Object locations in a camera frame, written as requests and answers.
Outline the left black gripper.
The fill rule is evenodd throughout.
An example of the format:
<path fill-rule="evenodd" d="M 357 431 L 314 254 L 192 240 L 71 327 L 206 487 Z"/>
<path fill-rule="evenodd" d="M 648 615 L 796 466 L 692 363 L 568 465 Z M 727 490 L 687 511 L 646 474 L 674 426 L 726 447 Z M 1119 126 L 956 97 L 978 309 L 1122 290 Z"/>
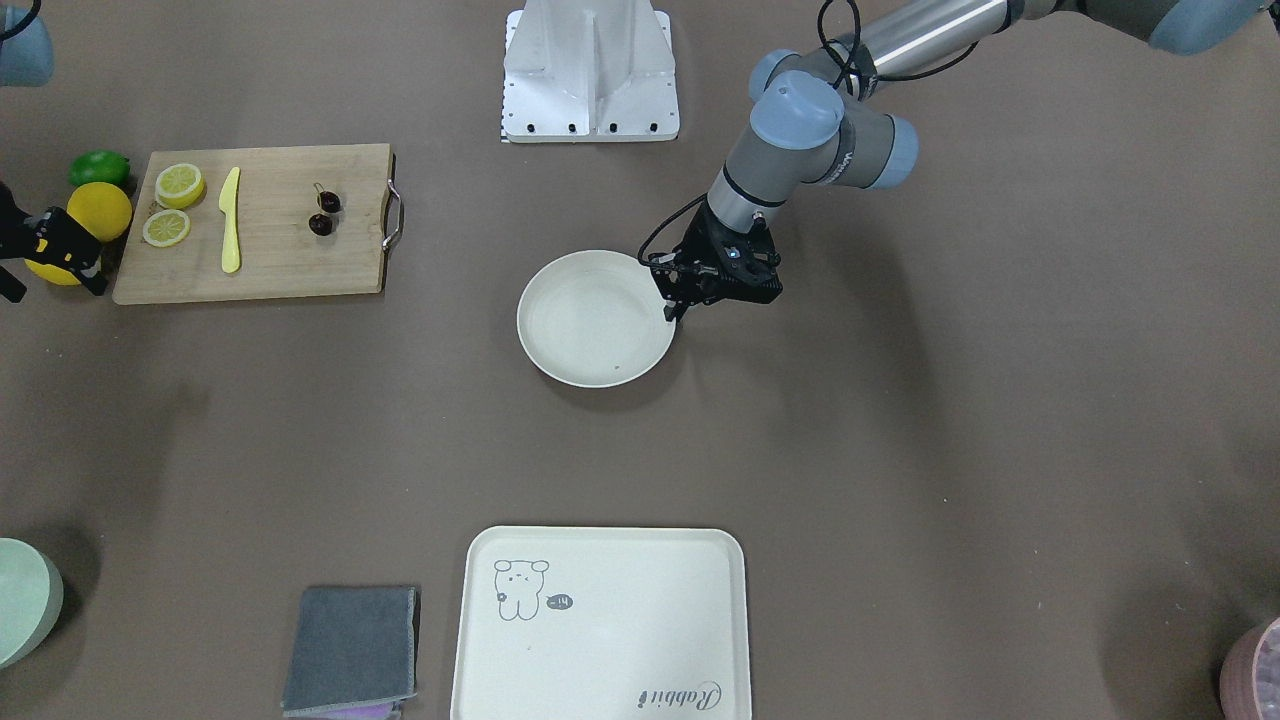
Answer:
<path fill-rule="evenodd" d="M 649 252 L 648 270 L 666 301 L 664 319 L 678 323 L 694 305 L 719 301 L 771 304 L 783 291 L 781 256 L 767 222 L 753 219 L 746 232 L 724 225 L 708 202 L 687 202 L 649 236 L 652 243 L 685 213 L 695 214 L 682 240 L 669 251 Z"/>

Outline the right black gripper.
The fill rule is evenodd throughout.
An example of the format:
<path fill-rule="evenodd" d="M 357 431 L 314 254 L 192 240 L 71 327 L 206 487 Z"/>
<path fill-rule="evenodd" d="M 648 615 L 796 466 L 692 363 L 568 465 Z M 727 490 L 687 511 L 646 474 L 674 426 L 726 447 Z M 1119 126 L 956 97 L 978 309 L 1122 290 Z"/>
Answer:
<path fill-rule="evenodd" d="M 99 240 L 65 209 L 28 214 L 1 184 L 1 259 L 24 259 L 69 272 L 77 284 L 101 296 L 108 288 L 101 255 Z"/>

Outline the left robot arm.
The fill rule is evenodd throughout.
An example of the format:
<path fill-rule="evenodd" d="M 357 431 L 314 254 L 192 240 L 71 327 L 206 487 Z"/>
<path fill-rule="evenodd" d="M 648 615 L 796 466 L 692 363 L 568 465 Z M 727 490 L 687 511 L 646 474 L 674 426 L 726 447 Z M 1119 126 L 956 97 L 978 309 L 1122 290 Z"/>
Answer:
<path fill-rule="evenodd" d="M 691 220 L 668 251 L 643 243 L 636 258 L 668 323 L 719 301 L 769 304 L 782 292 L 771 234 L 804 184 L 887 190 L 913 172 L 914 126 L 872 104 L 879 91 L 927 79 L 966 59 L 978 44 L 1024 20 L 1082 15 L 1178 56 L 1204 53 L 1256 17 L 1277 18 L 1275 1 L 910 1 L 874 20 L 850 4 L 852 28 L 815 24 L 809 53 L 781 49 L 753 68 L 751 111 L 710 188 L 687 204 Z"/>

